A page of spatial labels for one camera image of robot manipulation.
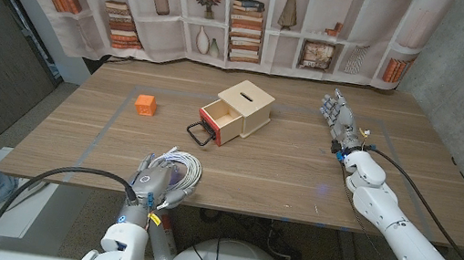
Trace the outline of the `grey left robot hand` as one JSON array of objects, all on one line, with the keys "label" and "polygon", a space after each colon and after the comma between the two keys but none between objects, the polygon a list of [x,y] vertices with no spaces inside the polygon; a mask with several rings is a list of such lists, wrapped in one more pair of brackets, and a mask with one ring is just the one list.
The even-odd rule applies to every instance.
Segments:
[{"label": "grey left robot hand", "polygon": [[152,210],[176,207],[200,182],[201,164],[187,152],[147,155],[129,179],[138,198]]}]

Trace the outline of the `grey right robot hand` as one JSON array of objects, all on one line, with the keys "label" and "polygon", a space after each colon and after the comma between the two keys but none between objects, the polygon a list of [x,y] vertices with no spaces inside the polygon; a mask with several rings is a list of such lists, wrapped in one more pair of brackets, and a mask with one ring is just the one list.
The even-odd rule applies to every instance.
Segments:
[{"label": "grey right robot hand", "polygon": [[346,105],[346,99],[338,88],[334,96],[324,95],[320,112],[330,127],[332,136],[331,152],[343,157],[362,150],[362,142],[356,132],[354,113]]}]

